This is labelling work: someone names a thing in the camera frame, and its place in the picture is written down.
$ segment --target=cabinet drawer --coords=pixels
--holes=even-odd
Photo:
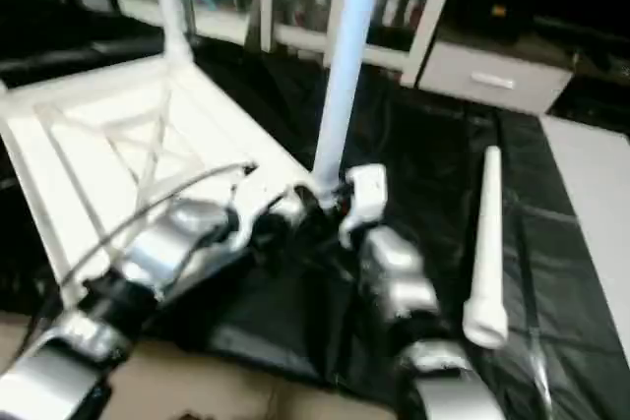
[[[571,72],[437,41],[419,87],[500,107],[544,113]]]

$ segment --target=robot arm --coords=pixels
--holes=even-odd
[[[98,418],[111,393],[108,375],[128,358],[191,254],[233,228],[230,212],[215,204],[175,203],[4,373],[0,419]]]

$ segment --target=white plastic frame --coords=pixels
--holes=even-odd
[[[194,64],[180,0],[159,1],[163,55],[0,88],[0,134],[58,280],[139,207],[208,169],[255,162],[273,188],[315,189],[310,173]],[[222,202],[228,178],[189,195]],[[133,232],[76,280],[103,272]],[[78,287],[64,290],[66,303]]]

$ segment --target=white cylindrical peg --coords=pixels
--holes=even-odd
[[[313,175],[323,193],[339,185],[347,126],[375,3],[376,0],[344,0],[313,166]]]
[[[466,338],[477,346],[497,349],[508,337],[503,307],[503,223],[501,150],[488,147],[483,165],[471,298],[464,306]]]
[[[173,61],[192,62],[192,52],[186,36],[184,7],[181,0],[159,0],[164,27],[164,55]]]

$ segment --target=cable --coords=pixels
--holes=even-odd
[[[200,181],[208,179],[210,177],[215,177],[220,174],[224,174],[225,172],[229,172],[235,169],[243,169],[246,174],[251,173],[253,169],[256,168],[255,164],[252,163],[238,163],[238,164],[228,164],[226,166],[216,167],[214,169],[210,169],[208,171],[202,172],[201,174],[189,179],[183,184],[180,184],[175,189],[173,189],[170,193],[165,195],[164,197],[147,204],[143,208],[131,214],[125,220],[123,220],[120,224],[118,224],[111,232],[101,238],[93,247],[91,247],[78,261],[77,263],[66,273],[66,275],[59,282],[59,292],[61,292],[66,285],[75,277],[77,272],[79,272],[91,259],[92,257],[105,245],[108,245],[112,239],[114,239],[121,231],[126,229],[129,225],[134,223],[139,218],[144,217],[151,210],[160,206],[164,202],[172,199],[177,194],[185,191],[189,187],[194,186]],[[54,289],[48,291],[48,293],[44,296],[44,301],[41,305],[41,308],[33,314],[31,320],[29,321],[29,325],[27,328],[27,333],[25,334],[22,343],[19,348],[16,350],[14,355],[14,360],[24,353],[24,351],[31,345],[32,337],[37,332],[37,328],[39,327],[42,320],[48,318],[48,315],[51,309],[56,304],[56,291]]]

